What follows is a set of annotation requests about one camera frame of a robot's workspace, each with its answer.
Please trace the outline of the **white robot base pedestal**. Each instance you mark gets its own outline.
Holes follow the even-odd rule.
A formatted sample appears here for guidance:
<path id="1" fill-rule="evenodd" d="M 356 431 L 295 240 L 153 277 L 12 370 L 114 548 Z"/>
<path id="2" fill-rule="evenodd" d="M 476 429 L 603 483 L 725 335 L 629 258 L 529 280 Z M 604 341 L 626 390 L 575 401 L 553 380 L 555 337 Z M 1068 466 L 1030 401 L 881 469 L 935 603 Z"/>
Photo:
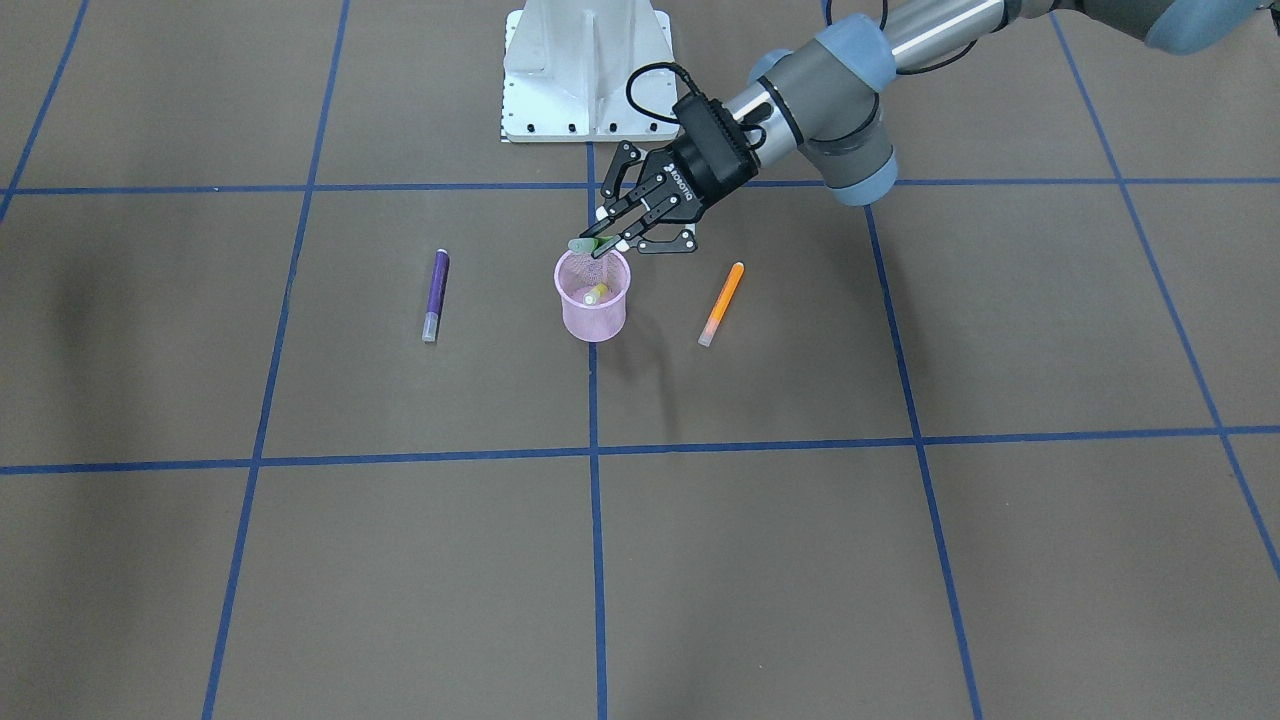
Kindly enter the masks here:
<path id="1" fill-rule="evenodd" d="M 669 14 L 649 1 L 526 1 L 504 22 L 500 138 L 511 143 L 666 142 L 678 88 L 640 67 L 675 59 Z"/>

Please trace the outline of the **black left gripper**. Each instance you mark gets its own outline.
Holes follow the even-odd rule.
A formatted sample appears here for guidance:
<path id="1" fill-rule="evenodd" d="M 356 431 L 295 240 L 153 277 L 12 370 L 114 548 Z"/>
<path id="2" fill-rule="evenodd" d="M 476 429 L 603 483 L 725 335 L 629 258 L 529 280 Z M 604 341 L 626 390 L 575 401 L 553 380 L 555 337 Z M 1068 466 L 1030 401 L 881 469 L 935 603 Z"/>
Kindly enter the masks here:
<path id="1" fill-rule="evenodd" d="M 685 254 L 699 247 L 700 217 L 760 170 L 745 131 L 718 100 L 690 92 L 675 104 L 681 135 L 645 150 L 617 145 L 600 187 L 594 236 L 640 254 Z"/>

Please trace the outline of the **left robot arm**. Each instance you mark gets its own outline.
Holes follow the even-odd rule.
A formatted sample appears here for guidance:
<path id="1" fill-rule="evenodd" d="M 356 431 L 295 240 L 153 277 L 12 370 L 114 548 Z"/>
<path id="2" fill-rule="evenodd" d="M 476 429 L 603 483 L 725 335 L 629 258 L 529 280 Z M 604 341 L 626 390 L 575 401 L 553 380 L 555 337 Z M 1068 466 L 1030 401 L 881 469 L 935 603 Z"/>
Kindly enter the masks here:
<path id="1" fill-rule="evenodd" d="M 623 141 L 600 188 L 594 222 L 568 246 L 602 258 L 691 252 L 705 211 L 764 167 L 800 152 L 842 204 L 867 206 L 899 176 L 882 95 L 896 79 L 964 58 L 979 38 L 1016 20 L 1075 12 L 1175 56 L 1229 36 L 1262 8 L 1258 1 L 908 1 L 883 4 L 879 18 L 831 20 L 795 50 L 765 54 L 748 86 L 728 101 L 703 92 L 675 61 L 634 69 L 631 81 L 667 70 L 686 91 L 668 110 L 643 115 L 676 126 L 653 150 Z"/>

